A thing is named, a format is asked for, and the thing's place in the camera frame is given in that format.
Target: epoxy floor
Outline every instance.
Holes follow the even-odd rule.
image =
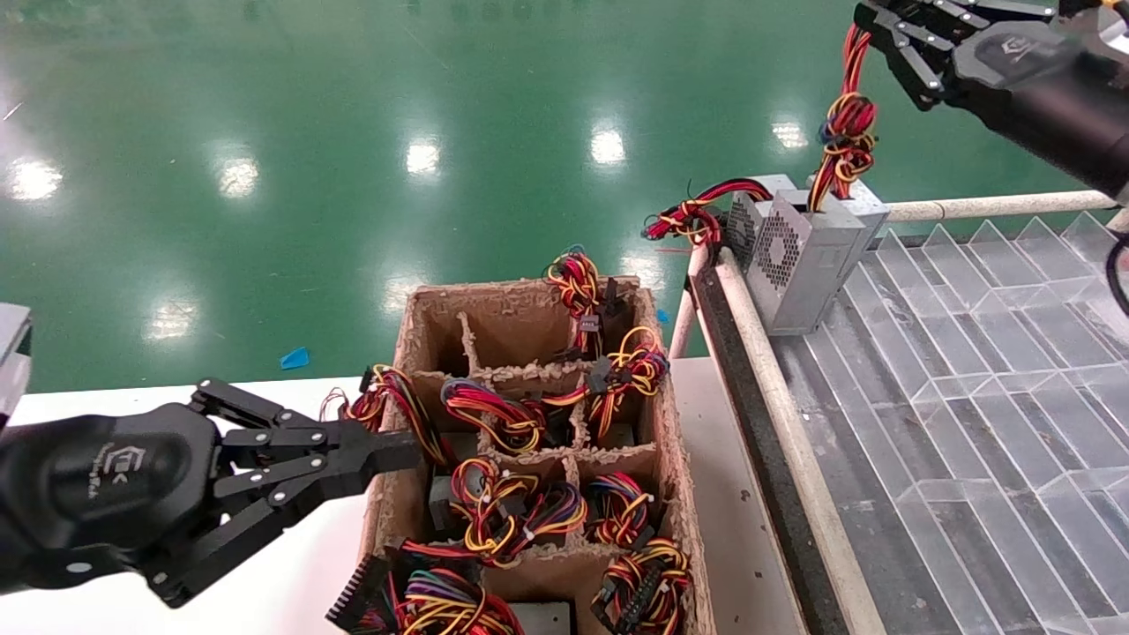
[[[581,243],[673,315],[639,237],[692,189],[815,165],[844,0],[15,0],[0,298],[33,390],[359,374],[417,285]],[[1076,189],[876,54],[886,200]],[[305,346],[312,363],[283,373]]]

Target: power supply unit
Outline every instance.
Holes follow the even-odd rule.
[[[769,336],[815,331],[831,301],[875,237],[889,208],[856,183],[852,199],[829,197],[820,214],[806,209],[807,191],[784,175],[755,177],[774,192],[754,202],[734,194],[723,218],[753,303]]]

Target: wire bundle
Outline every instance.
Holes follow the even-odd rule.
[[[517,617],[501,598],[453,571],[415,571],[408,579],[404,601],[396,606],[401,635],[524,635]]]
[[[405,541],[405,550],[438,558],[478,558],[484,566],[508,568],[537,538],[575,531],[588,515],[587,502],[572,485],[553,481],[541,487],[540,477],[500,470],[485,459],[460,463],[450,476],[450,488],[458,498],[452,508],[469,523],[463,543]]]
[[[545,279],[560,292],[561,304],[572,316],[572,327],[576,331],[572,346],[580,353],[587,353],[589,342],[593,342],[594,353],[601,355],[604,346],[601,331],[589,332],[580,328],[580,320],[586,315],[594,315],[596,306],[602,302],[599,271],[592,259],[584,253],[584,247],[572,245],[557,256],[545,270]]]
[[[636,333],[646,333],[647,337],[640,338],[634,348],[628,353],[628,342]],[[542,399],[550,406],[562,408],[590,397],[588,421],[597,425],[597,442],[611,429],[612,418],[623,403],[623,398],[631,391],[654,397],[658,393],[659,382],[671,368],[658,336],[647,327],[636,327],[628,331],[620,342],[619,353],[610,354],[607,357],[611,360],[611,372],[607,375],[606,392],[593,393],[589,381],[570,393]]]
[[[589,529],[595,540],[624,549],[634,543],[647,527],[647,504],[655,497],[623,473],[598,476],[588,484],[596,507],[596,523]]]
[[[419,440],[428,460],[435,466],[453,468],[455,466],[455,454],[446,441],[439,436],[439,429],[431,421],[427,409],[420,403],[415,395],[415,389],[408,375],[401,373],[392,366],[375,364],[370,373],[370,381],[360,397],[352,403],[349,397],[340,388],[330,391],[330,394],[322,400],[321,420],[326,419],[330,405],[336,400],[342,403],[338,407],[339,419],[355,419],[365,427],[376,433],[380,427],[380,416],[384,414],[385,405],[391,400],[400,407],[400,411],[408,418],[415,438]]]
[[[764,185],[758,181],[730,179],[709,188],[693,199],[682,201],[649,217],[642,236],[648,241],[659,241],[671,234],[679,234],[690,238],[690,243],[693,245],[719,244],[721,242],[721,223],[706,207],[725,194],[738,191],[749,192],[754,201],[767,201],[772,198]]]
[[[807,199],[808,211],[821,211],[829,192],[846,199],[850,184],[858,181],[874,165],[873,133],[878,107],[858,92],[863,60],[870,47],[870,34],[851,25],[843,44],[843,82],[839,98],[828,110],[828,119],[820,128],[823,160],[815,172],[815,181]]]
[[[690,563],[679,550],[673,540],[654,538],[640,551],[624,554],[604,572],[604,581],[612,582],[615,592],[612,593],[609,607],[612,608],[611,620],[620,621],[625,607],[642,589],[644,580],[653,569],[658,573],[658,586],[650,601],[645,604],[638,625],[621,633],[636,635],[674,635],[682,624],[682,593],[690,586]],[[601,600],[596,595],[593,604]]]
[[[439,399],[447,412],[484,430],[508,454],[534,452],[545,438],[545,411],[536,401],[508,399],[464,379],[444,382]],[[482,415],[497,418],[497,429]]]

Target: black rubber strip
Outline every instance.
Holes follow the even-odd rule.
[[[812,635],[850,635],[717,270],[704,268],[692,284],[706,322],[706,337],[712,345],[753,471],[764,493],[769,519],[777,530],[807,630]],[[702,519],[702,522],[724,521]]]

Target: white table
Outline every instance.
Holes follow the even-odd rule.
[[[675,393],[697,484],[714,610],[720,635],[790,635],[790,590],[776,547],[762,530],[760,504],[744,443],[707,358],[673,365]],[[316,417],[334,386],[357,380],[298,380],[239,384],[265,399]],[[10,425],[84,414],[133,415],[170,401],[186,402],[193,386],[32,394]],[[133,574],[65,591],[0,597],[3,635],[280,635],[340,633],[326,609],[352,574],[365,497],[323,505],[282,538],[217,582],[184,608],[170,610]]]

